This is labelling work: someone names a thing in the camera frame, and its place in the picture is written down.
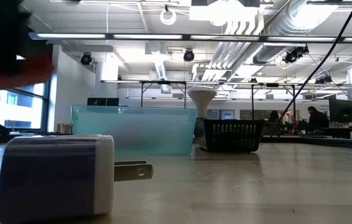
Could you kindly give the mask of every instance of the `red object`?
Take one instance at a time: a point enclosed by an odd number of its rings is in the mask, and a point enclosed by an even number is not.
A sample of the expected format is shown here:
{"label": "red object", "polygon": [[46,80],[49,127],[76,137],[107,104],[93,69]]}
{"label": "red object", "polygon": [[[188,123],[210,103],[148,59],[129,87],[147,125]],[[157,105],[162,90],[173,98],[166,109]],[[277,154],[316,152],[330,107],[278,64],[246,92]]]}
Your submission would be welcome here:
{"label": "red object", "polygon": [[51,54],[36,58],[20,60],[21,73],[9,75],[0,72],[0,90],[9,90],[21,86],[29,86],[46,82],[53,74]]}
{"label": "red object", "polygon": [[293,116],[291,116],[288,113],[285,113],[285,115],[287,115],[293,122],[295,122],[295,126],[288,131],[288,134],[292,134],[295,131],[295,129],[299,127],[300,122],[297,121]]}

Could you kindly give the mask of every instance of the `camera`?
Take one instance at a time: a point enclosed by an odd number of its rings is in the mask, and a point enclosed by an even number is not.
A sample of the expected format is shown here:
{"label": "camera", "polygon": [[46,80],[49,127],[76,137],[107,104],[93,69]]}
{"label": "camera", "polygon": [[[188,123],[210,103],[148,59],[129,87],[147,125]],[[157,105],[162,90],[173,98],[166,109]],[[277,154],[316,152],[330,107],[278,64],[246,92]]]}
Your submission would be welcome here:
{"label": "camera", "polygon": [[91,59],[91,53],[90,52],[84,52],[83,56],[81,58],[81,63],[82,65],[91,65],[92,59]]}
{"label": "camera", "polygon": [[194,60],[193,50],[191,50],[191,49],[186,50],[186,52],[184,53],[183,59],[186,62],[191,62],[192,60]]}
{"label": "camera", "polygon": [[287,52],[287,55],[282,59],[285,63],[294,63],[303,55],[308,54],[308,48],[306,47],[296,47],[291,51]]}

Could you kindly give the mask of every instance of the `person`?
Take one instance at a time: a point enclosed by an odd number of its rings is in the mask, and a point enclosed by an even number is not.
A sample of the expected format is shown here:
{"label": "person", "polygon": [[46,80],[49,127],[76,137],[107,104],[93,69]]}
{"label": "person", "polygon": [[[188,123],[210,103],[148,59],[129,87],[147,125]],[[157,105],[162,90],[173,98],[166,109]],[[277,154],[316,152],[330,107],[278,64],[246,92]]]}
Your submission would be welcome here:
{"label": "person", "polygon": [[269,122],[278,122],[280,118],[278,117],[278,112],[277,111],[271,111],[270,117],[269,117]]}
{"label": "person", "polygon": [[310,114],[310,119],[308,122],[310,131],[321,130],[329,127],[328,117],[324,113],[319,112],[314,106],[309,106],[307,111]]}

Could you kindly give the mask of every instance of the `white funnel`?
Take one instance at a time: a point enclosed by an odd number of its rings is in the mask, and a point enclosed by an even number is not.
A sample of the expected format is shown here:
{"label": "white funnel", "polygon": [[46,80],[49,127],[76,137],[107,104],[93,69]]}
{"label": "white funnel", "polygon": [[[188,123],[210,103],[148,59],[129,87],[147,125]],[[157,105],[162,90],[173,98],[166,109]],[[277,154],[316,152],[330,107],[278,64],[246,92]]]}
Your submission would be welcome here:
{"label": "white funnel", "polygon": [[209,102],[215,97],[216,90],[206,86],[191,87],[187,91],[197,109],[197,118],[206,118],[206,108]]}

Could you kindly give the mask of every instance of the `wooden table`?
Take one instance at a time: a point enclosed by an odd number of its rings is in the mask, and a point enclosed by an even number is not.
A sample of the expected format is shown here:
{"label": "wooden table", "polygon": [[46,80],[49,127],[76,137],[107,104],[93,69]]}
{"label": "wooden table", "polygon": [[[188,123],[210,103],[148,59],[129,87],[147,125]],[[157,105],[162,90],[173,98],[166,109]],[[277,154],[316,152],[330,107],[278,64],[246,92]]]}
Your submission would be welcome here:
{"label": "wooden table", "polygon": [[112,217],[55,223],[352,224],[352,149],[261,144],[250,155],[132,159],[153,164],[154,178],[115,183]]}

